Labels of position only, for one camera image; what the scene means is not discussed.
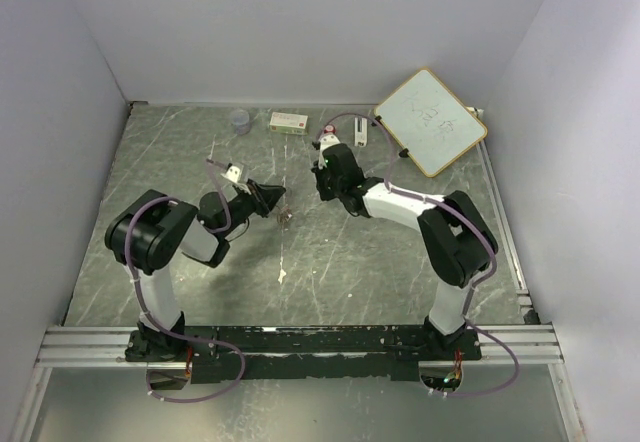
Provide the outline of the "large metal keyring with clips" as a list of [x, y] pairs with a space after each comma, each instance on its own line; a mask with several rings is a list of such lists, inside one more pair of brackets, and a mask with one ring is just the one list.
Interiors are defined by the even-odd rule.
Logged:
[[286, 226], [292, 217], [292, 212], [288, 207], [281, 207], [278, 209], [277, 220], [281, 226]]

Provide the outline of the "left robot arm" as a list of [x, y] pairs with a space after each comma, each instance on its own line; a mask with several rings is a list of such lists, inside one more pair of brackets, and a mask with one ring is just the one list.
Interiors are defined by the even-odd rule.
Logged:
[[116, 217], [104, 243], [117, 262], [129, 269], [145, 304], [134, 345], [162, 360], [181, 357], [187, 347], [184, 313], [179, 309], [169, 265], [177, 253], [207, 267], [219, 266], [231, 248], [231, 234], [248, 226], [252, 215], [269, 217], [286, 188], [250, 179], [235, 186], [227, 200], [219, 191], [201, 197], [198, 206], [149, 190]]

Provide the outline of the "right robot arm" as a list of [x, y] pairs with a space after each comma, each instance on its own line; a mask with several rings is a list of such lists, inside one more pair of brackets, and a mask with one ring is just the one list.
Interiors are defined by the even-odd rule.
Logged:
[[422, 236], [435, 274], [436, 297], [425, 319], [426, 352], [443, 360], [459, 346], [475, 286], [497, 268], [498, 244], [471, 198], [454, 191], [446, 196], [397, 187], [367, 177], [352, 150], [337, 140], [315, 142], [318, 160], [312, 173], [323, 201], [339, 200], [352, 216], [389, 220]]

